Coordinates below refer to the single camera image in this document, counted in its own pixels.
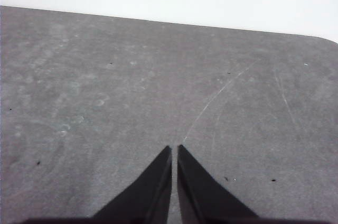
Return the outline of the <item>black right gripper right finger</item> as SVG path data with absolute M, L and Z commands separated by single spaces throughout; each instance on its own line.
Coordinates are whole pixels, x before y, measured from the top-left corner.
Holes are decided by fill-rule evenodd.
M 177 147 L 177 191 L 183 219 L 258 219 L 184 147 Z

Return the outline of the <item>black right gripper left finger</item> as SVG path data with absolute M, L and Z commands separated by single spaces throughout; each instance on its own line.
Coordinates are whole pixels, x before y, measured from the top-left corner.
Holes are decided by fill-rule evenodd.
M 141 175 L 93 219 L 167 219 L 172 191 L 172 149 L 165 146 Z

